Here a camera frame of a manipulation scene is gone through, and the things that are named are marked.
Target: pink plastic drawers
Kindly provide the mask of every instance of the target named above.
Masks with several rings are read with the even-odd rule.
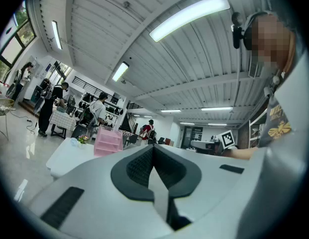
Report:
[[[95,156],[104,157],[118,151],[122,151],[122,133],[100,127],[94,145]]]

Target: tiled floor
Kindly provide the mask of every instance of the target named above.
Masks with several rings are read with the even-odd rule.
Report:
[[[27,116],[33,121],[34,129],[37,118],[25,111],[21,107],[12,113],[22,117]],[[0,174],[3,184],[6,186],[8,193],[12,198],[17,194],[21,184],[27,184],[20,203],[27,205],[29,201],[48,184],[53,182],[50,172],[46,168],[46,162],[63,141],[58,136],[50,136],[49,126],[47,130],[48,136],[42,138],[38,136],[38,126],[35,134],[26,129],[30,122],[26,118],[17,118],[11,113],[7,114],[7,140],[0,133]],[[0,117],[0,130],[5,131],[5,118]],[[71,136],[71,132],[67,132],[67,137]],[[154,192],[154,206],[163,219],[166,216],[168,190],[164,186],[155,169],[150,175],[149,189]]]

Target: white shirt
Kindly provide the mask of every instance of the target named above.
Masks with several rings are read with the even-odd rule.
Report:
[[[28,77],[28,70],[25,70],[25,72],[22,75],[19,83],[22,84],[23,86],[25,86],[26,82],[28,82],[27,77]]]
[[[98,123],[97,118],[101,118],[102,120],[105,120],[106,110],[105,110],[104,104],[100,100],[92,103],[89,106],[89,109],[90,109],[91,113],[94,114],[94,118],[95,118],[96,123]]]

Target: ceiling light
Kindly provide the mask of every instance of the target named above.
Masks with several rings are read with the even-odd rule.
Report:
[[[202,0],[179,11],[157,26],[150,36],[156,42],[179,27],[214,12],[229,9],[227,0]]]
[[[208,125],[227,125],[227,124],[215,124],[215,123],[208,123]]]
[[[163,113],[180,113],[181,110],[163,110],[161,112],[163,112]]]
[[[52,21],[51,24],[53,25],[53,31],[54,31],[54,35],[55,35],[55,40],[57,43],[57,47],[59,49],[62,49],[61,47],[61,43],[60,43],[60,38],[59,38],[59,33],[58,33],[58,26],[57,26],[57,22],[56,21]]]
[[[125,70],[128,69],[128,68],[129,68],[129,65],[127,63],[123,62],[119,66],[118,70],[116,71],[116,73],[114,74],[112,79],[116,82],[121,77],[121,75],[125,72]]]
[[[233,107],[202,108],[202,111],[230,111]]]

